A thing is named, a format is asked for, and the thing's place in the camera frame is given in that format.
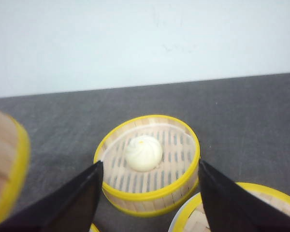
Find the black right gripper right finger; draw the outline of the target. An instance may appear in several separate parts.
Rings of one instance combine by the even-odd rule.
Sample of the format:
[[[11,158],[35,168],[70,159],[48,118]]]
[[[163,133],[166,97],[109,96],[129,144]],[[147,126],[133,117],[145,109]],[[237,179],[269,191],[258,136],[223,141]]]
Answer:
[[[199,161],[203,208],[213,232],[290,232],[290,216],[270,206],[204,160]]]

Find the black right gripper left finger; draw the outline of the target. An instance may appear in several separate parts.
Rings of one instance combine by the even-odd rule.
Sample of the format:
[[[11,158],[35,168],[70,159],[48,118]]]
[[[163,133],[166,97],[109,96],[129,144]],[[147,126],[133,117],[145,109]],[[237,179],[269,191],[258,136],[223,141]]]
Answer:
[[[103,181],[101,161],[0,223],[0,232],[88,232]]]

